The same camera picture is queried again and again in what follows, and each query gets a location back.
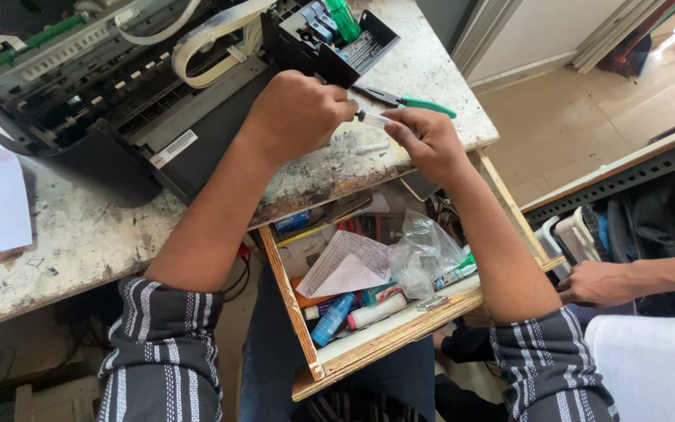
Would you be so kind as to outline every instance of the stained wooden table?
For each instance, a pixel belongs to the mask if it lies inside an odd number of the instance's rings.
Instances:
[[[457,111],[455,128],[465,148],[498,139],[473,92],[413,0],[358,0],[402,40],[361,83],[430,99]],[[385,110],[360,95],[361,108]],[[413,170],[408,154],[388,149],[359,155],[359,145],[387,142],[380,129],[342,124],[329,147],[286,163],[267,187],[250,228],[386,182]],[[29,161],[33,244],[0,252],[0,321],[108,283],[145,268],[179,222],[184,205],[163,190],[150,204],[120,209]]]

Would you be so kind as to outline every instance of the teal plier handle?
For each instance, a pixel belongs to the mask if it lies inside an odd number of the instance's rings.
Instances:
[[[440,113],[445,113],[447,116],[449,116],[450,119],[455,119],[455,117],[457,117],[456,112],[454,112],[452,110],[449,110],[448,108],[444,107],[442,104],[437,104],[433,101],[421,100],[419,98],[413,98],[408,94],[403,94],[403,101],[405,102],[405,105],[400,104],[398,106],[398,108],[401,108],[403,106],[425,108],[426,110],[438,111]]]

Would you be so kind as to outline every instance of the blue box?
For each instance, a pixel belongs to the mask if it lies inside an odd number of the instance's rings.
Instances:
[[[304,227],[309,224],[309,212],[307,209],[303,213],[294,214],[286,218],[281,218],[273,223],[275,229],[278,233],[286,233],[288,231],[294,231],[297,228]]]

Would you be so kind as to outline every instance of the striped shirt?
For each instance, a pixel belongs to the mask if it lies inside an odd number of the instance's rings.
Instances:
[[[223,390],[213,330],[223,294],[181,291],[141,277],[123,279],[119,292],[124,311],[109,329],[116,348],[98,373],[107,379],[99,422],[219,422]],[[514,420],[619,420],[577,319],[566,308],[493,327],[491,345],[509,382],[504,400]],[[393,398],[342,387],[306,399],[292,420],[425,419]]]

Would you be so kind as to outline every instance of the rolled-up sleeve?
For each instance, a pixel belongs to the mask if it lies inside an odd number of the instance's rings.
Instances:
[[[142,277],[118,284],[124,312],[111,326],[116,347],[98,376],[107,378],[99,421],[216,420],[223,414],[213,330],[221,293],[192,293]]]
[[[515,420],[618,422],[614,399],[569,309],[493,327],[490,340]]]

